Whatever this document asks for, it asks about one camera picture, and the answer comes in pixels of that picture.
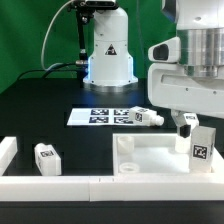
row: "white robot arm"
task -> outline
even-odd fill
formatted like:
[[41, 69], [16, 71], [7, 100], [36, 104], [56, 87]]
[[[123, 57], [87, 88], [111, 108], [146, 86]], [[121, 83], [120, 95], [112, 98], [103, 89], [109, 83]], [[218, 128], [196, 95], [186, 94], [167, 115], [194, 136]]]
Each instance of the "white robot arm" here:
[[155, 106], [224, 118], [224, 1], [163, 0], [177, 35], [149, 49]]
[[[84, 87], [102, 92], [121, 92], [135, 87], [138, 79], [133, 75], [133, 58], [128, 53], [128, 16], [116, 0], [74, 1], [81, 25], [94, 19], [94, 52], [88, 59], [88, 74]], [[79, 25], [80, 36], [83, 30]], [[84, 41], [81, 43], [84, 52]]]

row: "white block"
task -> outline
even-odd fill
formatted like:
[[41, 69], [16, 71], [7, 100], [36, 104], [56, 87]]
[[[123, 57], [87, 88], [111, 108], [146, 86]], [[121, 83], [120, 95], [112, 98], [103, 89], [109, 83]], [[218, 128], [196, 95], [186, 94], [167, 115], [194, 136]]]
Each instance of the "white block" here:
[[196, 172], [211, 172], [215, 145], [215, 128], [195, 127], [191, 134], [189, 168]]
[[0, 176], [4, 174], [16, 153], [16, 137], [5, 137], [0, 143]]
[[34, 151], [37, 167], [43, 176], [61, 175], [61, 158], [52, 145], [40, 143], [36, 145]]
[[156, 111], [142, 107], [132, 107], [129, 110], [129, 120], [134, 124], [146, 126], [161, 126], [164, 123], [164, 118], [157, 115]]

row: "white cube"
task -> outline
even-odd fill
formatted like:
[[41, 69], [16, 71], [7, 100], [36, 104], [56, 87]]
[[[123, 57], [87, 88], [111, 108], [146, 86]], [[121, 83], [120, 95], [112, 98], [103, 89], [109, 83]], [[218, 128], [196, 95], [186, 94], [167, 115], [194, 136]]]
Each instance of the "white cube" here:
[[137, 106], [129, 110], [128, 119], [136, 125], [161, 126], [164, 123], [164, 118], [157, 115], [156, 111]]
[[36, 145], [35, 162], [43, 176], [61, 175], [61, 158], [52, 145]]
[[215, 128], [195, 127], [191, 134], [189, 168], [196, 172], [211, 172], [215, 145]]

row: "black cable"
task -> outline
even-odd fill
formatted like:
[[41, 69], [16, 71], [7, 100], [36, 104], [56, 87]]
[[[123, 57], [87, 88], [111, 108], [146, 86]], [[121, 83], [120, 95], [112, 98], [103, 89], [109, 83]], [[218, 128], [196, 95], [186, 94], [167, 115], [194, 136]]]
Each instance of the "black cable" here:
[[[34, 69], [34, 70], [29, 70], [26, 72], [21, 73], [18, 78], [17, 81], [21, 79], [22, 76], [28, 74], [28, 73], [35, 73], [35, 72], [44, 72], [45, 70], [43, 69]], [[53, 70], [52, 72], [77, 72], [77, 69], [66, 69], [66, 70]]]
[[51, 73], [53, 72], [83, 72], [85, 71], [84, 69], [66, 69], [66, 70], [51, 70], [49, 72], [46, 72], [43, 76], [42, 76], [42, 79], [45, 79], [47, 78], [48, 75], [50, 75]]
[[138, 37], [139, 37], [138, 39], [139, 39], [143, 63], [144, 63], [145, 68], [147, 68], [147, 58], [145, 57], [145, 52], [144, 52], [144, 43], [143, 43], [140, 15], [141, 15], [140, 2], [139, 2], [139, 0], [136, 0], [136, 21], [137, 21]]
[[20, 80], [21, 77], [23, 77], [24, 75], [28, 74], [28, 73], [33, 73], [33, 72], [44, 72], [45, 70], [43, 69], [33, 69], [33, 70], [29, 70], [29, 71], [25, 71], [23, 73], [21, 73], [18, 77], [17, 77], [17, 81]]
[[[76, 63], [74, 63], [74, 62], [73, 63], [63, 63], [63, 64], [56, 65], [53, 68], [46, 71], [45, 74], [42, 76], [42, 78], [43, 79], [46, 78], [50, 73], [54, 72], [57, 69], [64, 68], [64, 67], [67, 67], [67, 66], [71, 66], [71, 65], [76, 65]], [[80, 71], [85, 71], [85, 70], [84, 69], [75, 69], [75, 71], [80, 72]]]

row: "white box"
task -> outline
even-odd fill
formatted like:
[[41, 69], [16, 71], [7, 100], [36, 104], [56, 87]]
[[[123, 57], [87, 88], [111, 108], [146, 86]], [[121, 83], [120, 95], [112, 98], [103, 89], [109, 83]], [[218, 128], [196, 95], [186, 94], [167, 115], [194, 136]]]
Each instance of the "white box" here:
[[16, 153], [16, 137], [5, 137], [0, 143], [0, 176], [4, 174]]
[[35, 162], [43, 176], [61, 175], [61, 158], [52, 145], [38, 144], [34, 151]]

